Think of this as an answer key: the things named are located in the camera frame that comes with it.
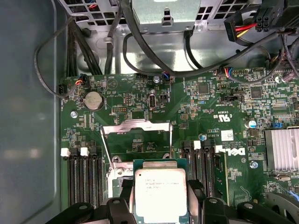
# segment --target capacitor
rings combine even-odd
[[[160,77],[159,76],[154,76],[153,81],[154,81],[154,83],[160,83]]]
[[[206,134],[200,134],[200,135],[198,136],[198,138],[199,138],[199,140],[201,140],[201,141],[205,141],[205,140],[207,139],[207,136],[206,136]]]
[[[104,106],[104,97],[99,92],[92,91],[85,95],[83,103],[90,111],[98,111]]]
[[[249,166],[250,166],[250,168],[252,168],[252,169],[256,169],[256,168],[258,168],[258,163],[255,162],[255,161],[251,161],[250,164],[249,164]]]
[[[246,128],[256,128],[256,121],[254,120],[248,120],[245,122]]]
[[[282,81],[284,83],[288,83],[288,82],[292,81],[295,77],[296,77],[295,73],[290,72],[289,74],[282,76]]]

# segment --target yellow wire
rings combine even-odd
[[[242,36],[243,34],[245,34],[248,30],[250,30],[250,29],[246,29],[246,30],[242,31],[241,33],[239,33],[237,35],[237,38],[239,38],[240,36]]]

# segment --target blue connector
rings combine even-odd
[[[282,128],[282,123],[273,123],[273,128]]]

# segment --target red wire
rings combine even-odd
[[[247,25],[247,26],[243,26],[243,27],[238,27],[236,28],[235,30],[238,32],[238,31],[243,31],[243,30],[246,30],[246,29],[250,29],[250,28],[253,28],[257,25],[257,23],[253,23],[253,24],[250,24],[250,25]]]
[[[95,8],[97,5],[91,5],[89,6],[88,8],[91,9],[91,8]]]

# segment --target metal bracket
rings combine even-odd
[[[112,44],[112,47],[114,47],[114,40],[113,40],[112,37],[105,37],[104,42],[105,43],[110,43],[110,44]]]
[[[102,136],[105,151],[108,156],[109,164],[110,164],[111,168],[114,168],[114,164],[111,161],[111,155],[108,150],[108,144],[106,142],[105,135],[108,135],[110,133],[125,133],[125,132],[131,131],[131,129],[133,129],[133,128],[141,128],[144,131],[166,131],[166,132],[169,132],[170,133],[169,151],[170,151],[170,158],[171,158],[172,130],[173,130],[171,123],[153,124],[149,120],[146,120],[146,119],[126,120],[117,126],[102,126],[100,128],[100,133]]]
[[[108,197],[113,197],[113,180],[119,177],[133,177],[133,162],[113,162],[113,169],[107,173]]]

